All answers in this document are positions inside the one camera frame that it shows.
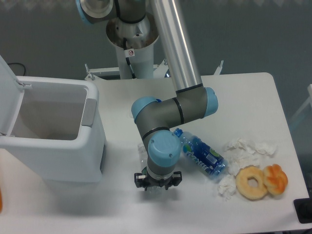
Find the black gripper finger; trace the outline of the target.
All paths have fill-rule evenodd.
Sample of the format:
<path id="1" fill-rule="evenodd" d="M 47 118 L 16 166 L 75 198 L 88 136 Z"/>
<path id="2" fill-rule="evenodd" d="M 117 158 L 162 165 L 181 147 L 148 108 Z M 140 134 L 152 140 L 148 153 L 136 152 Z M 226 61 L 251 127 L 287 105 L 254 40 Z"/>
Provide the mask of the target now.
<path id="1" fill-rule="evenodd" d="M 172 186 L 174 187 L 178 186 L 181 181 L 182 181 L 182 172 L 181 171 L 173 172 L 173 174 L 165 184 L 165 190 L 168 190 Z"/>
<path id="2" fill-rule="evenodd" d="M 134 173 L 134 182 L 137 188 L 144 188 L 144 191 L 148 189 L 147 176 L 142 173 Z"/>

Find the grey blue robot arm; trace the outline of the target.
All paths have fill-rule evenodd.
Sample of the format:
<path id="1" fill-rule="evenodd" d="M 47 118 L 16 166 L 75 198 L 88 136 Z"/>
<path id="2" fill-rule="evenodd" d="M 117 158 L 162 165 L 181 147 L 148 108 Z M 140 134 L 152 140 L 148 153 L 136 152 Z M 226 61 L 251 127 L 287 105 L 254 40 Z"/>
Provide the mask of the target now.
<path id="1" fill-rule="evenodd" d="M 170 129 L 212 115 L 218 109 L 213 89 L 202 84 L 180 2 L 151 1 L 151 19 L 143 0 L 78 0 L 76 4 L 85 22 L 108 21 L 107 36 L 122 49 L 132 78 L 137 78 L 137 72 L 131 58 L 157 38 L 162 40 L 176 97 L 164 101 L 142 97 L 132 105 L 134 122 L 147 151 L 146 172 L 136 173 L 134 182 L 144 189 L 177 186 L 182 181 L 181 172 L 175 171 L 181 145 Z"/>

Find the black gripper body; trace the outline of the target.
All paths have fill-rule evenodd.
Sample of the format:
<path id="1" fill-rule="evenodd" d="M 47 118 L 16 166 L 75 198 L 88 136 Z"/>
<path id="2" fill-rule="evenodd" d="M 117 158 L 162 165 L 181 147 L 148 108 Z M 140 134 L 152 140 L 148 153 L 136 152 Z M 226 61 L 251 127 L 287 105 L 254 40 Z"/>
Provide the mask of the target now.
<path id="1" fill-rule="evenodd" d="M 165 189 L 169 189 L 172 186 L 172 179 L 173 177 L 170 176 L 168 179 L 154 179 L 151 175 L 148 173 L 146 174 L 145 178 L 145 189 L 148 189 L 149 187 L 157 186 L 157 187 L 164 187 Z"/>

